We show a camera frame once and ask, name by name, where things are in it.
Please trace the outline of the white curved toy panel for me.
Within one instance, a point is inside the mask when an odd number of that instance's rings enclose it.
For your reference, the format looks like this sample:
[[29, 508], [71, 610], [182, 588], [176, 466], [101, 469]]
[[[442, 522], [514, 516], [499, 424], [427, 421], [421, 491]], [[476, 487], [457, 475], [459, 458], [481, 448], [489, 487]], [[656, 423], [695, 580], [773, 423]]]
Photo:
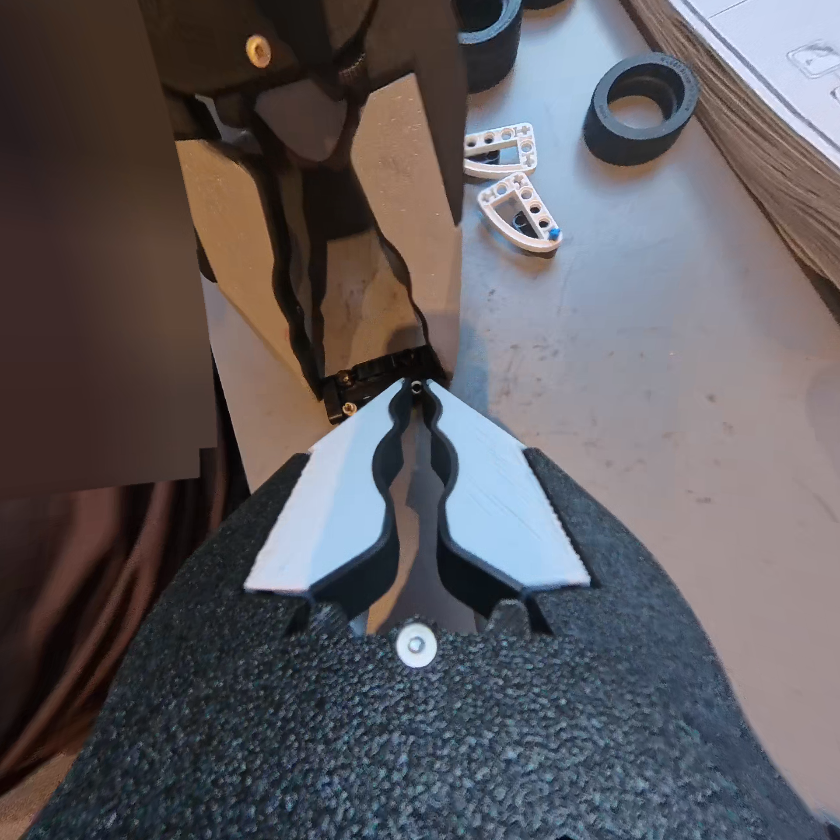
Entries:
[[477, 204], [488, 225], [523, 252], [551, 256], [564, 234], [529, 177], [506, 175], [479, 193]]
[[[501, 163], [501, 153], [505, 150], [514, 150], [516, 160]], [[500, 180], [511, 174], [530, 175], [537, 165], [534, 131], [529, 122], [484, 129], [464, 137], [463, 168], [468, 176]]]

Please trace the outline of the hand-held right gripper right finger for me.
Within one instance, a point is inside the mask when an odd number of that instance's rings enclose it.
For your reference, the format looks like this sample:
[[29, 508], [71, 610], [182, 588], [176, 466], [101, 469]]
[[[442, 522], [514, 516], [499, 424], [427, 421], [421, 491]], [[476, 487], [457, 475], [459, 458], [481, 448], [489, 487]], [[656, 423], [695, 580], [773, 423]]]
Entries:
[[538, 594], [590, 587], [525, 444], [432, 380], [423, 382], [423, 418], [444, 486], [437, 508], [444, 588], [483, 617], [504, 601], [541, 617]]

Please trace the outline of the person's brown shirt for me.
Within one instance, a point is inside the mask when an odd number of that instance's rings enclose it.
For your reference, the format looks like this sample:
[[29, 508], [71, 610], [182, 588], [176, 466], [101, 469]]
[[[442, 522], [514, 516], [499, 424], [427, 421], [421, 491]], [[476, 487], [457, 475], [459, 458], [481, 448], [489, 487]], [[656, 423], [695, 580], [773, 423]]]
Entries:
[[77, 749], [144, 618], [248, 495], [224, 410], [199, 477], [3, 500], [1, 786]]

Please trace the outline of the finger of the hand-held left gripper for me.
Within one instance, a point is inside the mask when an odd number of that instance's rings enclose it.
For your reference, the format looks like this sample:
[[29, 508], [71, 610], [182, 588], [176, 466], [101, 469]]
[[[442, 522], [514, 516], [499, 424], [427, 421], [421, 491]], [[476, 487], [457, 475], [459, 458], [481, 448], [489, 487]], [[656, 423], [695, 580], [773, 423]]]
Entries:
[[405, 264], [427, 342], [450, 380], [459, 352], [463, 235], [448, 202], [416, 74], [370, 94], [350, 160], [379, 232]]
[[212, 140], [178, 140], [193, 226], [226, 299], [315, 400], [322, 377], [291, 280], [279, 181], [262, 155]]

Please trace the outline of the open instruction booklet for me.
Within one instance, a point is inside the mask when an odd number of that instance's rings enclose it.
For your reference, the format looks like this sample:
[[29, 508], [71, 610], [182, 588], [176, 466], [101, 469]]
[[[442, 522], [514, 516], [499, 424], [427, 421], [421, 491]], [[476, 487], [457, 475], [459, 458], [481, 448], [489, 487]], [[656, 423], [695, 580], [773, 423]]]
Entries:
[[804, 265], [839, 286], [839, 2], [623, 2], [693, 69], [697, 115]]

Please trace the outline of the grey desk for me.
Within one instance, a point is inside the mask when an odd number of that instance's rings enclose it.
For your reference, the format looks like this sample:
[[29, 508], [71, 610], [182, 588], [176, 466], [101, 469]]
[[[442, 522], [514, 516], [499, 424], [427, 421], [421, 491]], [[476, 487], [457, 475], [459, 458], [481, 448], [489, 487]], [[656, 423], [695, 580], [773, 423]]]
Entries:
[[465, 199], [455, 392], [634, 531], [724, 657], [785, 772], [838, 809], [838, 327], [697, 121], [622, 169], [581, 124], [644, 49], [619, 2], [526, 13], [469, 126], [533, 119], [567, 235], [517, 255]]

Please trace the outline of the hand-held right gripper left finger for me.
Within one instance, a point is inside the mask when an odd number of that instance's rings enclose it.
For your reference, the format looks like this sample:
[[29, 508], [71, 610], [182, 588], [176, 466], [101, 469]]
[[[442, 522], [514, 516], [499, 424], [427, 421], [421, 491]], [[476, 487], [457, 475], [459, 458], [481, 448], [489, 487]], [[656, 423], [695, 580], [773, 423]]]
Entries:
[[386, 593], [400, 554], [391, 485], [403, 467], [402, 436], [397, 381], [310, 447], [245, 590], [334, 603], [347, 617]]

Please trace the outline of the black patterned toy beam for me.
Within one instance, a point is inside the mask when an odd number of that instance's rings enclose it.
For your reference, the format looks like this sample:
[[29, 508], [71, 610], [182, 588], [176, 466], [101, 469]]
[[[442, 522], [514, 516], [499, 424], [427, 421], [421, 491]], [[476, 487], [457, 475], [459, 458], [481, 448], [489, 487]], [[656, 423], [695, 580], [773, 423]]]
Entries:
[[429, 344], [405, 349], [362, 362], [322, 379], [321, 394], [331, 425], [349, 418], [345, 405], [361, 409], [400, 380], [411, 382], [433, 379], [447, 384], [449, 376]]

